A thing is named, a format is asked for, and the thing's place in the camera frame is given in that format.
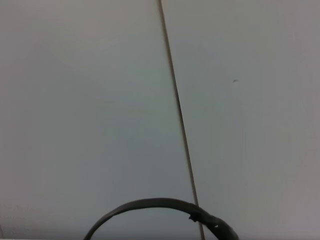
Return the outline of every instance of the white surface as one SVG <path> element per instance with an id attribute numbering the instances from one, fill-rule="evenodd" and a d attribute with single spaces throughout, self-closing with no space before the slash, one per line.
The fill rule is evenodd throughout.
<path id="1" fill-rule="evenodd" d="M 0 74 L 6 238 L 81 239 L 128 201 L 193 201 L 155 0 L 2 0 Z M 198 239 L 199 230 L 154 209 L 115 217 L 97 235 Z"/>
<path id="2" fill-rule="evenodd" d="M 320 238 L 320 1 L 163 7 L 201 207 L 242 239 Z"/>

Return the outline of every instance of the black cable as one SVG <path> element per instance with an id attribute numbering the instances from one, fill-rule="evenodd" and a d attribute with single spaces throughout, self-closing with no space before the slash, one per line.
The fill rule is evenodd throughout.
<path id="1" fill-rule="evenodd" d="M 106 221 L 121 213 L 148 208 L 175 209 L 190 214 L 189 219 L 205 225 L 219 240 L 239 240 L 238 235 L 225 221 L 210 215 L 193 203 L 173 198 L 149 198 L 125 203 L 101 217 L 89 230 L 83 240 L 90 240 L 95 231 Z"/>

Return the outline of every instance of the black wire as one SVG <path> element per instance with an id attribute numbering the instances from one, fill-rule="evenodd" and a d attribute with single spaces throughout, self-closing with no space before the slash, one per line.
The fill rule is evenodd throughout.
<path id="1" fill-rule="evenodd" d="M 83 240 L 90 240 L 96 230 L 106 221 L 121 213 L 148 208 L 175 209 L 190 214 L 189 219 L 206 225 L 219 240 L 239 240 L 238 235 L 225 221 L 212 216 L 193 203 L 173 198 L 149 198 L 125 203 L 101 217 L 89 230 Z"/>

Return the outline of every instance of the gray line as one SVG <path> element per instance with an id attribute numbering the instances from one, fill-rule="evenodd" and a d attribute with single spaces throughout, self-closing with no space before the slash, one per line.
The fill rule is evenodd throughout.
<path id="1" fill-rule="evenodd" d="M 191 160 L 190 160 L 190 153 L 189 153 L 187 135 L 186 135 L 186 130 L 185 130 L 184 118 L 183 118 L 182 111 L 181 111 L 181 104 L 180 104 L 179 93 L 178 93 L 178 88 L 177 88 L 175 69 L 174 69 L 174 64 L 173 64 L 173 60 L 172 60 L 172 56 L 171 56 L 170 43 L 169 43 L 168 32 L 167 32 L 167 27 L 166 27 L 166 19 L 165 19 L 164 9 L 163 9 L 161 0 L 158 0 L 158 7 L 159 7 L 164 43 L 165 43 L 167 58 L 168 58 L 168 62 L 169 62 L 170 73 L 171 73 L 171 77 L 172 77 L 174 95 L 175 95 L 175 100 L 176 100 L 178 113 L 179 113 L 179 121 L 180 121 L 180 126 L 181 126 L 181 131 L 182 131 L 183 145 L 184 145 L 184 149 L 185 149 L 185 155 L 186 155 L 186 161 L 187 161 L 187 166 L 188 166 L 188 170 L 189 170 L 189 176 L 190 176 L 190 180 L 191 180 L 193 200 L 194 200 L 194 203 L 197 206 L 199 206 L 196 185 L 195 185 L 195 179 L 194 179 L 194 173 L 192 171 L 192 165 L 191 165 Z M 201 223 L 199 223 L 199 230 L 200 230 L 201 240 L 205 240 L 204 228 Z"/>

